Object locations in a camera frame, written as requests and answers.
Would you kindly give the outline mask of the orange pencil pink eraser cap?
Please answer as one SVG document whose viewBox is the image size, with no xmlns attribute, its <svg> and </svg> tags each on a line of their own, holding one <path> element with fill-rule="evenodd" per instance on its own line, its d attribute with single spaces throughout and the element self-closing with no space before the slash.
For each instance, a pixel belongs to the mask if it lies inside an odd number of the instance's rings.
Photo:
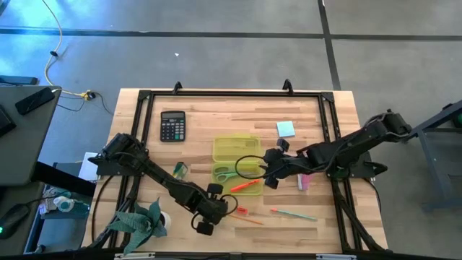
<svg viewBox="0 0 462 260">
<path fill-rule="evenodd" d="M 252 220 L 252 219 L 249 219 L 247 217 L 240 217 L 240 216 L 233 215 L 233 214 L 230 214 L 228 216 L 232 217 L 234 219 L 237 219 L 237 220 L 242 220 L 242 221 L 250 222 L 250 223 L 253 223 L 253 224 L 257 224 L 257 225 L 264 225 L 262 222 L 260 222 L 258 220 Z"/>
</svg>

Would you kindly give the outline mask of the translucent yellow-green pencil case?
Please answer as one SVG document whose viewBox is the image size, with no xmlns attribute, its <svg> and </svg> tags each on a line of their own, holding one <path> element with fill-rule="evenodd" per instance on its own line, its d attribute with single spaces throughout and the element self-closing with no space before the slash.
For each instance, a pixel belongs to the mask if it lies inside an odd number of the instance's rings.
<svg viewBox="0 0 462 260">
<path fill-rule="evenodd" d="M 256 136 L 229 135 L 218 136 L 214 139 L 212 159 L 214 164 L 212 171 L 218 167 L 229 167 L 237 173 L 224 183 L 217 183 L 212 174 L 212 183 L 223 185 L 223 193 L 233 196 L 260 196 L 263 193 L 263 183 L 260 181 L 254 186 L 238 192 L 230 192 L 230 189 L 243 183 L 252 181 L 250 177 L 258 177 L 263 174 L 261 156 L 261 141 Z"/>
</svg>

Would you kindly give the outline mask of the black metal table frame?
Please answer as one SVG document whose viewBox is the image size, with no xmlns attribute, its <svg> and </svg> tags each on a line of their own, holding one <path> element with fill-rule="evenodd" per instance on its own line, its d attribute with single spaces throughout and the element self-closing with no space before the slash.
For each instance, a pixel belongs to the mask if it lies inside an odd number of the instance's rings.
<svg viewBox="0 0 462 260">
<path fill-rule="evenodd" d="M 278 137 L 276 123 L 292 121 L 295 136 L 290 152 L 326 138 L 347 135 L 359 128 L 353 94 L 350 91 L 284 90 L 180 90 L 122 89 L 110 128 L 111 134 L 130 132 L 133 120 L 144 117 L 151 103 L 152 117 L 147 134 L 150 158 L 167 171 L 182 161 L 186 178 L 202 187 L 212 179 L 212 144 L 216 137 L 242 134 L 258 137 L 263 149 L 273 147 Z M 186 113 L 184 142 L 160 141 L 160 114 Z M 238 253 L 338 253 L 340 229 L 331 182 L 315 174 L 307 191 L 299 191 L 295 177 L 279 182 L 277 189 L 265 188 L 260 196 L 242 196 L 238 203 L 248 209 L 247 217 L 264 225 L 224 218 L 212 235 L 191 228 L 192 215 L 177 205 L 167 190 L 150 178 L 142 178 L 138 201 L 148 206 L 159 199 L 172 220 L 164 238 L 152 238 L 143 245 L 156 252 L 238 252 Z M 306 220 L 271 212 L 277 208 L 316 217 Z"/>
</svg>

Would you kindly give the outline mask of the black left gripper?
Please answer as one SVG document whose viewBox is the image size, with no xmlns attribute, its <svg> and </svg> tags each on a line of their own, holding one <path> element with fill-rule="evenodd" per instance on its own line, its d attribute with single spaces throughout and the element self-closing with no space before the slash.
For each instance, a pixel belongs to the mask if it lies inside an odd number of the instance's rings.
<svg viewBox="0 0 462 260">
<path fill-rule="evenodd" d="M 211 197 L 222 194 L 223 185 L 210 183 L 207 187 L 207 193 Z M 196 231 L 203 235 L 212 235 L 214 226 L 212 223 L 219 223 L 227 214 L 228 203 L 224 199 L 205 198 L 199 202 L 197 212 L 209 222 L 198 222 Z"/>
</svg>

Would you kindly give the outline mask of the blue sticky note pad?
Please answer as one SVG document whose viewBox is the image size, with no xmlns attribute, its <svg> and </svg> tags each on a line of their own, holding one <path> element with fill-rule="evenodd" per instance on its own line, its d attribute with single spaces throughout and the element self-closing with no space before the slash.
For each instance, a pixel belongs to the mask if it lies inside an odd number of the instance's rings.
<svg viewBox="0 0 462 260">
<path fill-rule="evenodd" d="M 276 123 L 276 128 L 280 138 L 294 137 L 295 128 L 292 121 L 280 121 Z"/>
</svg>

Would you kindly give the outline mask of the green-handled scissors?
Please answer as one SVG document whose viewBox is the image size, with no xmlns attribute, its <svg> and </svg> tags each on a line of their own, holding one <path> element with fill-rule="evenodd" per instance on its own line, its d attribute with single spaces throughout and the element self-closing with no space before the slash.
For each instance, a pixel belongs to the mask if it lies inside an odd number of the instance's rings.
<svg viewBox="0 0 462 260">
<path fill-rule="evenodd" d="M 237 176 L 235 170 L 225 166 L 213 169 L 212 174 L 217 183 L 224 183 Z"/>
</svg>

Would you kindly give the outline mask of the white paper sheet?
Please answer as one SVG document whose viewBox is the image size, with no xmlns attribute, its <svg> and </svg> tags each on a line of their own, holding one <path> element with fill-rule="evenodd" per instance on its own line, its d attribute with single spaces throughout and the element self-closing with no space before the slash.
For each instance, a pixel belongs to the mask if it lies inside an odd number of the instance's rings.
<svg viewBox="0 0 462 260">
<path fill-rule="evenodd" d="M 97 181 L 99 179 L 97 175 L 97 165 L 89 161 L 91 157 L 95 156 L 97 156 L 95 152 L 85 153 L 78 175 L 79 178 L 86 181 Z"/>
</svg>

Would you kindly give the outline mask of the teal pencil pink eraser cap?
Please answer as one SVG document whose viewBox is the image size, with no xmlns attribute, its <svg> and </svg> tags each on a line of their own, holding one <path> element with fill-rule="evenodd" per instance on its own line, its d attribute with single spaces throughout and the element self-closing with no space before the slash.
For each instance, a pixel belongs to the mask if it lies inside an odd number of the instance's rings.
<svg viewBox="0 0 462 260">
<path fill-rule="evenodd" d="M 277 208 L 271 208 L 270 211 L 280 213 L 280 214 L 283 214 L 283 215 L 290 215 L 290 216 L 293 216 L 293 217 L 299 217 L 299 218 L 303 218 L 303 219 L 306 219 L 306 220 L 318 221 L 318 219 L 316 217 L 307 216 L 305 214 L 298 214 L 298 213 L 294 213 L 294 212 L 289 212 L 289 211 L 281 210 L 281 209 L 277 209 Z"/>
</svg>

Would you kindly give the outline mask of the dark metal cart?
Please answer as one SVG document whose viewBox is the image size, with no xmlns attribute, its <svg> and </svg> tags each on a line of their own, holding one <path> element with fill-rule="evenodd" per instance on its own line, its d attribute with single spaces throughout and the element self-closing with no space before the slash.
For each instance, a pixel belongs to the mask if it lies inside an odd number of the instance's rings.
<svg viewBox="0 0 462 260">
<path fill-rule="evenodd" d="M 437 190 L 437 199 L 422 205 L 426 212 L 462 208 L 462 191 L 453 185 L 453 182 L 462 182 L 462 123 L 449 128 L 443 126 L 460 116 L 462 100 L 444 106 L 439 113 L 415 126 L 404 139 L 404 142 L 415 137 L 419 140 Z"/>
</svg>

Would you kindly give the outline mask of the black computer mouse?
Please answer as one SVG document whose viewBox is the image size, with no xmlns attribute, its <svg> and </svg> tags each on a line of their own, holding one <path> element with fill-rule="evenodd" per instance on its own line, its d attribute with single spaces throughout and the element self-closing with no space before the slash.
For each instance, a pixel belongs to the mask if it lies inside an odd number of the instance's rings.
<svg viewBox="0 0 462 260">
<path fill-rule="evenodd" d="M 0 217 L 0 240 L 11 237 L 29 213 L 30 208 L 26 204 L 16 204 Z"/>
</svg>

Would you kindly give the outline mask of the dark grey desk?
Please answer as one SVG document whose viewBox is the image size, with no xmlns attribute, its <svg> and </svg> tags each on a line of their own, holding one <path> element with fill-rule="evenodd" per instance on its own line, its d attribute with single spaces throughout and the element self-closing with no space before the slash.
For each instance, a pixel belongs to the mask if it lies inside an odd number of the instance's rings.
<svg viewBox="0 0 462 260">
<path fill-rule="evenodd" d="M 61 92 L 54 92 L 51 100 L 25 115 L 18 112 L 16 103 L 45 88 L 0 87 L 0 106 L 16 124 L 0 136 L 0 186 L 22 186 L 31 181 Z"/>
</svg>

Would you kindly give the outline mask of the black beam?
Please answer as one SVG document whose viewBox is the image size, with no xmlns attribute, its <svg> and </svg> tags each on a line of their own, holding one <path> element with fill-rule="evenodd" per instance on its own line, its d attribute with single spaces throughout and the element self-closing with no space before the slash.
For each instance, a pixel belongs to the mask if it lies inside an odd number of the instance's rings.
<svg viewBox="0 0 462 260">
<path fill-rule="evenodd" d="M 36 162 L 30 180 L 32 182 L 42 182 L 85 196 L 93 196 L 96 188 L 96 185 L 90 181 L 70 175 L 42 162 Z"/>
</svg>

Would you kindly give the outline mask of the pink stapler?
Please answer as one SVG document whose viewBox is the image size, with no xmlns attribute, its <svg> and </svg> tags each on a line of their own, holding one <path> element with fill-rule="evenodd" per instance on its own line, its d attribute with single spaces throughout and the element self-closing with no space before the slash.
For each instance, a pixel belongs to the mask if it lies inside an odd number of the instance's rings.
<svg viewBox="0 0 462 260">
<path fill-rule="evenodd" d="M 297 175 L 297 188 L 299 191 L 307 191 L 308 186 L 313 179 L 313 174 L 298 174 Z"/>
</svg>

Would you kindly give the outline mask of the teal cloth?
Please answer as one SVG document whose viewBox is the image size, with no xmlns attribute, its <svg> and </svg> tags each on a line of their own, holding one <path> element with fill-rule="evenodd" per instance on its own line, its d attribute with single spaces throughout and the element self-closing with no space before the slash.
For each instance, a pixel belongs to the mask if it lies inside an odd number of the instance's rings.
<svg viewBox="0 0 462 260">
<path fill-rule="evenodd" d="M 131 238 L 123 249 L 123 255 L 135 251 L 152 236 L 160 238 L 167 235 L 167 228 L 161 221 L 161 212 L 159 199 L 157 199 L 150 204 L 148 209 L 135 203 L 135 212 L 115 213 L 117 220 L 109 224 L 108 229 L 131 233 Z"/>
</svg>

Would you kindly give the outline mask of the orange marker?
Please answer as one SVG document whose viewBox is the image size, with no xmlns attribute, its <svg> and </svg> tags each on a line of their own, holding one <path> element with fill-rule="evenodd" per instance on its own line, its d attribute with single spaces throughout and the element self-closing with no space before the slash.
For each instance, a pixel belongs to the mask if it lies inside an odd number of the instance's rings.
<svg viewBox="0 0 462 260">
<path fill-rule="evenodd" d="M 251 187 L 251 186 L 254 186 L 256 185 L 257 183 L 259 183 L 260 181 L 258 179 L 255 179 L 255 180 L 252 180 L 250 182 L 247 182 L 247 183 L 243 183 L 243 184 L 240 184 L 238 186 L 235 186 L 233 188 L 230 189 L 230 192 L 238 192 L 238 191 L 241 191 L 243 189 L 246 189 L 248 187 Z"/>
</svg>

